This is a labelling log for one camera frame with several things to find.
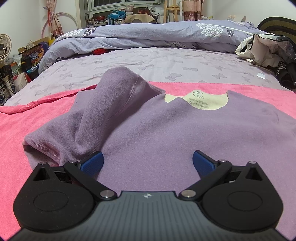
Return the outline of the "pink checked curtain right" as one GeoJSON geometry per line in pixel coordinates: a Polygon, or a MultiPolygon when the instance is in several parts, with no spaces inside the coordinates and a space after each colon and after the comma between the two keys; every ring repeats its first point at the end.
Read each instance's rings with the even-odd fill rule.
{"type": "Polygon", "coordinates": [[[198,21],[202,19],[202,6],[204,0],[182,1],[184,21],[198,21]]]}

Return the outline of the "blue plush toy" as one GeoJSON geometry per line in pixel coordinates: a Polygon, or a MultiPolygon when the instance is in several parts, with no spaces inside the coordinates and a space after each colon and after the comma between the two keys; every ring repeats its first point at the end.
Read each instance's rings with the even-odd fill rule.
{"type": "Polygon", "coordinates": [[[113,10],[108,17],[111,20],[121,20],[126,18],[126,12],[124,9],[119,9],[119,10],[113,10]]]}

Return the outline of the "window with bars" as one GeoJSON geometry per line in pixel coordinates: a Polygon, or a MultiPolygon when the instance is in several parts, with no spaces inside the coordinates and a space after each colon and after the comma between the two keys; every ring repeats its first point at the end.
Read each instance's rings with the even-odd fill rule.
{"type": "Polygon", "coordinates": [[[95,11],[99,9],[113,8],[117,6],[140,6],[143,4],[154,4],[161,3],[162,1],[153,1],[153,0],[91,0],[88,1],[88,9],[90,11],[95,11]]]}

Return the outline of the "pink hula hoop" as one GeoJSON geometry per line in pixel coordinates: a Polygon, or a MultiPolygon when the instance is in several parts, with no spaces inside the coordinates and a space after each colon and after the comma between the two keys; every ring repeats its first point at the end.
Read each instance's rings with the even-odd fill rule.
{"type": "Polygon", "coordinates": [[[48,36],[49,38],[53,38],[55,36],[60,36],[65,33],[62,22],[59,19],[60,17],[70,19],[75,26],[74,30],[78,29],[76,18],[71,14],[60,11],[55,13],[55,15],[53,16],[52,13],[48,13],[47,19],[41,30],[41,38],[44,38],[46,36],[48,36]]]}

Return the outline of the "black and beige jacket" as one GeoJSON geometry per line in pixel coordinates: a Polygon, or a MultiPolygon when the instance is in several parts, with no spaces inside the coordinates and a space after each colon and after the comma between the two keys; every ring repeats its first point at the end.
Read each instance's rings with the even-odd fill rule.
{"type": "Polygon", "coordinates": [[[235,52],[242,59],[273,69],[283,87],[295,90],[295,43],[290,38],[254,34],[243,40],[235,52]]]}

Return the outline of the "pink checked curtain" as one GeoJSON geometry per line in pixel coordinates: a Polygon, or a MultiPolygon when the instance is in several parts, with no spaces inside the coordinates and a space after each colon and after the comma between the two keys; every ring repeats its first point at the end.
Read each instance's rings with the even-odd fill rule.
{"type": "Polygon", "coordinates": [[[49,27],[49,30],[53,35],[53,37],[56,37],[56,36],[59,37],[64,34],[62,30],[62,25],[58,19],[57,14],[55,13],[56,4],[57,4],[56,0],[46,0],[46,6],[44,7],[44,9],[48,11],[48,14],[47,14],[48,18],[47,18],[47,22],[44,24],[42,28],[42,33],[41,33],[42,37],[44,36],[44,31],[46,26],[49,27]]]}
{"type": "Polygon", "coordinates": [[[202,6],[204,0],[182,1],[184,21],[198,21],[202,19],[202,6]]]}

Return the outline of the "purple fleece shirt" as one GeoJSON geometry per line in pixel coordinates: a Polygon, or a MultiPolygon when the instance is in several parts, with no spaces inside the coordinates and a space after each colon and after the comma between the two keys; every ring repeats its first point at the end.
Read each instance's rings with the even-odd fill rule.
{"type": "Polygon", "coordinates": [[[256,161],[283,200],[278,230],[295,236],[295,119],[273,105],[227,91],[217,110],[201,110],[125,67],[107,70],[97,87],[78,92],[71,109],[25,136],[35,167],[62,166],[100,151],[97,180],[122,191],[181,192],[199,180],[192,156],[234,165],[256,161]]]}

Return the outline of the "pink towel blanket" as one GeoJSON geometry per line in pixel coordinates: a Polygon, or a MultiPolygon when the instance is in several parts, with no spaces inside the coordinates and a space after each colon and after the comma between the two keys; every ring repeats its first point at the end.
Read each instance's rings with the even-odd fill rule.
{"type": "MultiPolygon", "coordinates": [[[[227,90],[241,93],[274,105],[295,117],[295,92],[243,84],[161,83],[152,82],[166,93],[184,96],[192,90],[223,94],[227,90]]],[[[26,134],[69,111],[79,89],[60,91],[27,105],[1,107],[1,238],[9,239],[19,229],[13,213],[13,202],[31,173],[23,151],[26,134]]]]}

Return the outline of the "wooden easel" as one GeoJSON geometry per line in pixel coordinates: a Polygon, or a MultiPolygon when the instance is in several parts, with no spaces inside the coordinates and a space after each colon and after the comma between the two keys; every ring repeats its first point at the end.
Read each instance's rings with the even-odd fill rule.
{"type": "Polygon", "coordinates": [[[164,0],[164,23],[182,20],[182,1],[164,0]]]}

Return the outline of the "tan cat bed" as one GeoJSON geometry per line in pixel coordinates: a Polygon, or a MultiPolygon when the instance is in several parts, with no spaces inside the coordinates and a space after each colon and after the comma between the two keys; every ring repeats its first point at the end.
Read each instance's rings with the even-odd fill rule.
{"type": "Polygon", "coordinates": [[[135,15],[128,15],[124,22],[124,24],[130,24],[130,23],[150,23],[150,24],[156,24],[156,20],[147,14],[135,14],[135,15]]]}

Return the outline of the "pink checked curtain left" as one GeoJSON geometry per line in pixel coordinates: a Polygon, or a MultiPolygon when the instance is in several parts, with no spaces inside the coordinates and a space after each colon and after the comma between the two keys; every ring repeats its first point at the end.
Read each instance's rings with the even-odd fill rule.
{"type": "Polygon", "coordinates": [[[62,30],[62,25],[58,19],[57,14],[55,13],[56,4],[57,4],[56,0],[46,0],[46,6],[44,7],[44,9],[48,11],[48,14],[47,14],[48,18],[47,18],[47,22],[44,24],[42,28],[42,33],[41,33],[42,37],[44,36],[44,31],[46,26],[49,27],[49,30],[53,35],[53,37],[56,37],[56,36],[59,37],[64,34],[62,30]]]}

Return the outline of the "patterned woven bag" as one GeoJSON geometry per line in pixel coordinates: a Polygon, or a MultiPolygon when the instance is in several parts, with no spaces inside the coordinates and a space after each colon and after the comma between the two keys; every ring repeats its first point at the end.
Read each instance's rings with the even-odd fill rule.
{"type": "Polygon", "coordinates": [[[1,68],[0,105],[3,106],[14,94],[16,87],[10,65],[1,68]]]}

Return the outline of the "blue-grey floral duvet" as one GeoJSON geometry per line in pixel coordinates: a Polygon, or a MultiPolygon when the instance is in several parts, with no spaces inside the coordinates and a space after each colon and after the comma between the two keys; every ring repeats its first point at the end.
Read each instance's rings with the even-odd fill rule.
{"type": "Polygon", "coordinates": [[[244,39],[263,33],[250,22],[231,20],[130,23],[79,29],[53,42],[41,59],[39,73],[60,60],[96,49],[172,47],[234,53],[244,39]]]}

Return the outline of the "colourful toy box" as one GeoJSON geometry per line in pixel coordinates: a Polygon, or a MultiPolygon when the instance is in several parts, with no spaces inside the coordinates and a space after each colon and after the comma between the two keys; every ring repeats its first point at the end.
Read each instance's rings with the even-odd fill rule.
{"type": "Polygon", "coordinates": [[[40,43],[30,49],[27,49],[26,51],[22,52],[21,63],[25,63],[26,60],[30,58],[32,67],[35,67],[40,63],[48,48],[48,43],[40,43]]]}

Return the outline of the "white electric fan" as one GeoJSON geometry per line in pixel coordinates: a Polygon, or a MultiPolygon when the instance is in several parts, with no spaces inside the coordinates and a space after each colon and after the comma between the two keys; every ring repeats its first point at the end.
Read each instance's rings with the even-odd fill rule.
{"type": "Polygon", "coordinates": [[[0,34],[0,61],[4,61],[11,52],[11,39],[6,34],[0,34]]]}

